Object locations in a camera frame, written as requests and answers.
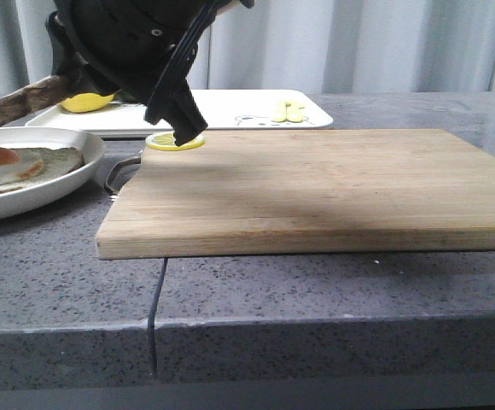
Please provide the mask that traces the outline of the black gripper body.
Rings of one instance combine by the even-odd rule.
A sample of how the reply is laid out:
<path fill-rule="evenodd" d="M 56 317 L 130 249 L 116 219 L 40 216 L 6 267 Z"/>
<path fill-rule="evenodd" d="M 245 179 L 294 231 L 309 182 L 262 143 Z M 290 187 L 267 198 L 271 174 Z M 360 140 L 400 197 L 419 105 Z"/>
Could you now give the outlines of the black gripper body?
<path fill-rule="evenodd" d="M 201 35 L 235 1 L 58 1 L 46 23 L 52 72 L 76 95 L 119 89 L 148 103 L 160 86 L 182 84 Z"/>

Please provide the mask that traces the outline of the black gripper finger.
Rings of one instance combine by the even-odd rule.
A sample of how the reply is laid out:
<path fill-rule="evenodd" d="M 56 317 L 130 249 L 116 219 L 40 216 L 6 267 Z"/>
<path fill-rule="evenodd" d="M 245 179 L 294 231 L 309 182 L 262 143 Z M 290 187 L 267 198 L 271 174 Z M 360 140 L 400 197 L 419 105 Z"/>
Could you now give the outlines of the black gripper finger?
<path fill-rule="evenodd" d="M 144 120 L 153 125 L 161 120 L 167 122 L 172 127 L 177 146 L 185 145 L 207 128 L 186 80 L 196 58 L 198 41 L 207 26 L 207 17 L 208 8 L 202 8 L 173 49 L 144 115 Z"/>

